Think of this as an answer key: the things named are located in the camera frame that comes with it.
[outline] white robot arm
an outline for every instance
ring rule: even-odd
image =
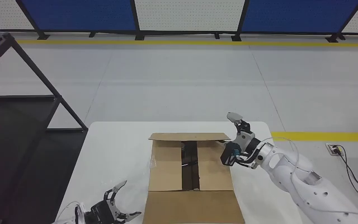
[[[290,193],[294,203],[316,224],[358,223],[358,209],[329,180],[316,174],[307,158],[259,141],[250,131],[250,125],[236,113],[228,113],[228,119],[237,128],[237,137],[232,142],[222,142],[224,165],[238,163],[252,169],[260,165],[272,182]],[[271,167],[275,155],[280,160]]]

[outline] black cable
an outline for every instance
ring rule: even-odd
[[[341,156],[343,162],[345,162],[345,164],[346,164],[346,167],[351,171],[354,180],[358,183],[358,180],[357,180],[356,176],[354,175],[352,169],[351,169],[351,168],[349,167],[349,165],[348,165],[347,152],[346,152],[346,150],[345,150],[345,148],[344,148],[343,146],[341,146],[341,147],[342,147],[343,151],[345,152],[346,160],[343,159],[342,153],[341,153],[341,151],[340,151],[339,149],[338,149],[338,152],[337,152],[337,153],[338,153],[339,156]]]
[[[355,175],[354,175],[352,169],[351,169],[351,168],[349,167],[349,165],[348,165],[348,162],[347,162],[347,161],[348,161],[347,152],[346,152],[346,150],[345,150],[345,148],[344,148],[343,146],[341,146],[341,147],[342,147],[342,149],[343,149],[344,152],[345,152],[345,158],[346,158],[346,160],[343,158],[342,153],[341,153],[341,151],[340,151],[339,149],[338,149],[338,151],[337,151],[336,153],[342,158],[343,162],[346,164],[347,175],[348,175],[349,181],[351,182],[353,188],[354,188],[354,189],[356,190],[356,192],[358,193],[358,190],[356,189],[356,187],[354,186],[354,184],[353,184],[353,182],[352,182],[352,180],[351,180],[351,175],[349,174],[348,169],[351,171],[354,180],[355,180],[357,183],[358,183],[358,181],[357,181],[357,179],[356,179],[356,177],[355,177]]]

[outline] open cardboard box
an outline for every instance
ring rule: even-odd
[[[244,223],[230,169],[222,165],[224,133],[154,133],[145,224]]]

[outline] yellow floor line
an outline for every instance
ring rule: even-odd
[[[302,142],[358,142],[357,132],[271,132],[271,135]],[[285,140],[274,138],[274,141]]]
[[[329,46],[358,47],[358,43],[187,41],[187,40],[17,40],[20,44],[112,44],[112,45],[252,45],[252,46]]]

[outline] white table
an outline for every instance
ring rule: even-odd
[[[250,124],[258,139],[271,137],[267,124]],[[117,193],[116,205],[122,212],[144,212],[152,148],[148,138],[155,132],[224,132],[232,139],[236,136],[231,122],[95,122],[89,128],[60,210],[74,200],[83,202],[89,210],[103,199],[106,190],[128,180]],[[247,224],[302,224],[291,196],[276,187],[263,169],[251,170],[236,164],[231,174]],[[71,215],[73,206],[65,210],[61,219]],[[143,215],[130,223],[142,220]]]

